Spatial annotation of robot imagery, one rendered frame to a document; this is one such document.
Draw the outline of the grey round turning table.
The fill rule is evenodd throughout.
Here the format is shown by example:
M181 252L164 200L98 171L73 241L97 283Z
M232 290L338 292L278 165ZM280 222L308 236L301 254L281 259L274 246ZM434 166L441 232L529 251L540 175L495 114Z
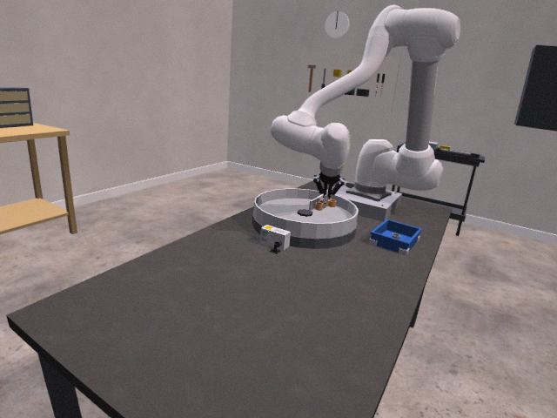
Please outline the grey round turning table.
M315 209L323 193L307 189L278 189L260 193L254 200L252 225L260 243L281 252L289 246L331 248L350 242L356 233L358 208L331 194L336 206ZM356 226L356 227L355 227ZM278 249L277 249L278 248Z

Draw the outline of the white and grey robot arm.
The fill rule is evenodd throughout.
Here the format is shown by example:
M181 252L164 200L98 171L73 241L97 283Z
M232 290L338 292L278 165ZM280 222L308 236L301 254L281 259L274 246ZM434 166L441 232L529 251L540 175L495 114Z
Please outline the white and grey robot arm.
M346 182L350 188L346 193L381 201L392 195L386 184L432 190L443 173L429 145L438 64L459 37L460 19L449 11L386 7L369 31L359 67L311 95L299 110L274 119L272 136L281 145L320 160L319 169L326 176L340 175L350 149L349 131L340 123L317 127L317 110L369 80L391 48L406 46L412 60L406 143L395 152L387 140L369 139L359 155L356 182Z

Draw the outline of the blue plastic crate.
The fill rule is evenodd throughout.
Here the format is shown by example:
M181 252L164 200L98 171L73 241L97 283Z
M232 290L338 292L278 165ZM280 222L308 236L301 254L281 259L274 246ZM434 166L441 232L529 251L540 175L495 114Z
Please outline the blue plastic crate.
M421 231L421 228L386 219L371 231L372 237L369 244L407 256L411 248L419 241ZM399 234L400 239L392 238L393 233Z

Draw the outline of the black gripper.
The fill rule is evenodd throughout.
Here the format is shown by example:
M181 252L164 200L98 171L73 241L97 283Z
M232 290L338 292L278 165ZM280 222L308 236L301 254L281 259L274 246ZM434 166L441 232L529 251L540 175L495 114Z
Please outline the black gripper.
M321 185L320 180L324 183L324 189ZM320 172L319 176L314 175L313 181L316 183L319 193L323 193L324 203L326 199L327 204L328 204L328 199L331 197L331 194L335 195L336 192L339 190L339 188L345 184L345 179L340 179L339 175L335 177L329 177L323 174L322 172ZM337 184L333 187L333 183L334 184L337 183ZM328 191L327 191L327 184L329 184Z

